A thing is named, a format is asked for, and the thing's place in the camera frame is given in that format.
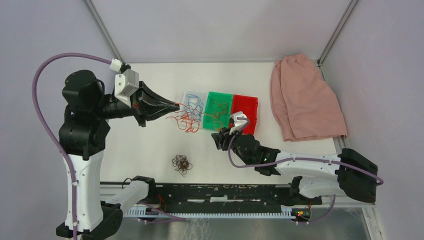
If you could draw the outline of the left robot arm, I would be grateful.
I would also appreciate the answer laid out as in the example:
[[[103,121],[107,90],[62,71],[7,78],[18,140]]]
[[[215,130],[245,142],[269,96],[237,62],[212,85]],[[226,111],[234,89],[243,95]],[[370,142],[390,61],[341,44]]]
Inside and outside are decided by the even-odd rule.
[[[158,195],[154,179],[137,177],[114,197],[100,199],[100,171],[110,131],[108,121],[134,117],[145,127],[178,111],[178,103],[147,87],[137,72],[127,69],[115,77],[115,88],[105,93],[104,83],[90,70],[79,70],[65,79],[62,96],[67,102],[59,143],[67,158],[68,214],[57,227],[60,237],[71,238],[73,227],[83,240],[104,240],[120,228],[124,213],[142,200],[149,204]]]

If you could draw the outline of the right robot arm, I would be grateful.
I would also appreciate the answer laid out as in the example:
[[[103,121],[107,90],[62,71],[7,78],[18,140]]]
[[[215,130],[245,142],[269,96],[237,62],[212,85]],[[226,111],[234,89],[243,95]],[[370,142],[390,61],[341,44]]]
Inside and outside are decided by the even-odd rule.
[[[383,184],[378,166],[354,149],[339,154],[301,155],[262,146],[252,134],[223,128],[211,134],[218,150],[226,151],[238,169],[252,168],[264,176],[293,176],[289,199],[302,204],[326,195],[345,195],[373,204],[377,187]]]

